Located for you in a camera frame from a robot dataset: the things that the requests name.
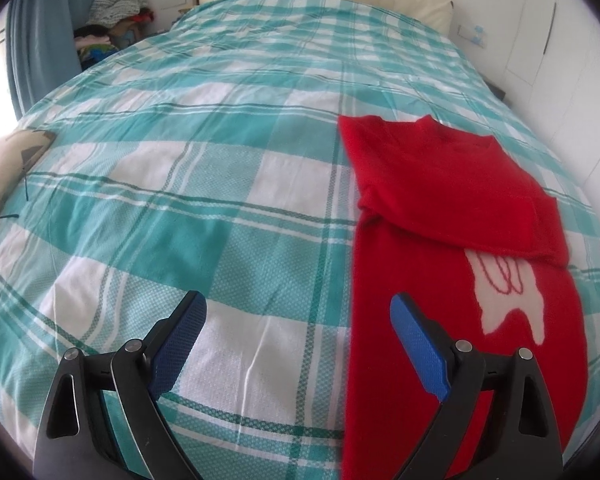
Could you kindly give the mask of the pile of clothes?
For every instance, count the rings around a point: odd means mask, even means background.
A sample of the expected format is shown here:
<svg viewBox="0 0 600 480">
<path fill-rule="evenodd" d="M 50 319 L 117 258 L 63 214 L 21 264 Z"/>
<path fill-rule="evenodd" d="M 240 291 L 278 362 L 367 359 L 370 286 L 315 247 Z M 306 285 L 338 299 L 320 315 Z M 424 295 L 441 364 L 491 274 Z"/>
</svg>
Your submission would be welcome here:
<svg viewBox="0 0 600 480">
<path fill-rule="evenodd" d="M 73 32 L 81 70 L 142 41 L 154 19 L 148 0 L 93 0 L 86 23 Z"/>
</svg>

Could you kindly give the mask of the patterned beige pillow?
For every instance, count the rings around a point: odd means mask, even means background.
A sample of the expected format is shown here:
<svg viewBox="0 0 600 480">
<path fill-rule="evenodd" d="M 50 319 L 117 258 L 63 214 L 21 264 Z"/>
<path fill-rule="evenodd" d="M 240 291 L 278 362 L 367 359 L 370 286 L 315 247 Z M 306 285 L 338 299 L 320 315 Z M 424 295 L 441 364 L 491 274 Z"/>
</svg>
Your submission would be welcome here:
<svg viewBox="0 0 600 480">
<path fill-rule="evenodd" d="M 0 213 L 10 193 L 56 138 L 50 131 L 26 129 L 0 139 Z"/>
</svg>

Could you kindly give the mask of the blue curtain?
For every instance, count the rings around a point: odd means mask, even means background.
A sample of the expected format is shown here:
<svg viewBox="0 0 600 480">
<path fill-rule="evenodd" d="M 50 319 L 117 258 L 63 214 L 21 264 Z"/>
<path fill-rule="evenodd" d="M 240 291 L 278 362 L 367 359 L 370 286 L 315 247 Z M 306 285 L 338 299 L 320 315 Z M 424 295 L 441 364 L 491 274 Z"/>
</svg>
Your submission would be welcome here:
<svg viewBox="0 0 600 480">
<path fill-rule="evenodd" d="M 81 73 L 73 31 L 93 0 L 10 0 L 6 58 L 10 96 L 21 118 L 47 93 Z"/>
</svg>

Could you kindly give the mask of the white wall socket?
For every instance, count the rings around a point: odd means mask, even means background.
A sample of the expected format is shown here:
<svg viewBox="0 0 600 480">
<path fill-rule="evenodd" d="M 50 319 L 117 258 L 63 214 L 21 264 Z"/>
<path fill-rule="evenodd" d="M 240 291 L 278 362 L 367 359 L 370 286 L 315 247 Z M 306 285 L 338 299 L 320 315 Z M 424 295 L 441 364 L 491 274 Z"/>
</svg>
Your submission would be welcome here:
<svg viewBox="0 0 600 480">
<path fill-rule="evenodd" d="M 479 25 L 468 27 L 466 25 L 459 24 L 457 27 L 457 36 L 480 48 L 484 49 L 486 47 L 486 33 Z"/>
</svg>

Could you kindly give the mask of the red knitted sweater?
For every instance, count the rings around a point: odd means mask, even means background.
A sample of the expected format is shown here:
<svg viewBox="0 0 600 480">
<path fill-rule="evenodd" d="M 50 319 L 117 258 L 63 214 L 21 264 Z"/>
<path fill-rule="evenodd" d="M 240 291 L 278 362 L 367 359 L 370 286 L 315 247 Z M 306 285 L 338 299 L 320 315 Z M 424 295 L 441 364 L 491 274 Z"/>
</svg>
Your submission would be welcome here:
<svg viewBox="0 0 600 480">
<path fill-rule="evenodd" d="M 581 300 L 554 197 L 493 136 L 434 118 L 340 117 L 360 191 L 342 474 L 390 479 L 438 408 L 390 322 L 405 292 L 454 339 L 539 362 L 559 437 L 588 385 Z"/>
</svg>

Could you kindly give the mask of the white wardrobe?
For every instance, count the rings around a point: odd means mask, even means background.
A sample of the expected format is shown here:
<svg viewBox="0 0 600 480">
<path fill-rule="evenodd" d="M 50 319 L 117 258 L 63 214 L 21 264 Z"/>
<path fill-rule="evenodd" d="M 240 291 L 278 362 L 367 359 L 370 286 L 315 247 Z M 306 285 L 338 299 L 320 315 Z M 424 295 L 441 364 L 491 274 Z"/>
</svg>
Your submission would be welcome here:
<svg viewBox="0 0 600 480">
<path fill-rule="evenodd" d="M 526 0 L 505 70 L 514 110 L 600 193 L 600 22 L 583 0 Z"/>
</svg>

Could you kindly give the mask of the teal plaid bed sheet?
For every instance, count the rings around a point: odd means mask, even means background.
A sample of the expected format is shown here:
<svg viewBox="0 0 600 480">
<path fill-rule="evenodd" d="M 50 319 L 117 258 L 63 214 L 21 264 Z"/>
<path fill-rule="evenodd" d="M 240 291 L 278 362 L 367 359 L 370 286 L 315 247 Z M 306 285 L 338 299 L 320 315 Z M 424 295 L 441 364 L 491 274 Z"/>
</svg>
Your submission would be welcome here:
<svg viewBox="0 0 600 480">
<path fill-rule="evenodd" d="M 600 423 L 600 220 L 449 39 L 347 0 L 214 0 L 25 114 L 57 138 L 0 219 L 0 423 L 27 457 L 65 351 L 116 350 L 190 290 L 208 318 L 160 405 L 209 479 L 342 474 L 360 191 L 340 117 L 493 136 L 557 202 Z"/>
</svg>

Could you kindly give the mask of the dark nightstand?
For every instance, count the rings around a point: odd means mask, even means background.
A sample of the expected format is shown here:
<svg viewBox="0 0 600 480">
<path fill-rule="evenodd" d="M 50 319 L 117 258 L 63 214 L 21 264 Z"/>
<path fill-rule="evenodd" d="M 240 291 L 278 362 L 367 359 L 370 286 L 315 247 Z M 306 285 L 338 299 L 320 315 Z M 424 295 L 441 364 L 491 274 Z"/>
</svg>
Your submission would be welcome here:
<svg viewBox="0 0 600 480">
<path fill-rule="evenodd" d="M 509 105 L 509 102 L 507 101 L 507 98 L 506 98 L 506 91 L 504 89 L 502 89 L 498 84 L 493 82 L 487 76 L 482 75 L 481 78 L 482 78 L 483 82 L 486 84 L 486 86 L 490 89 L 490 91 L 494 94 L 494 96 L 496 96 L 505 105 Z"/>
</svg>

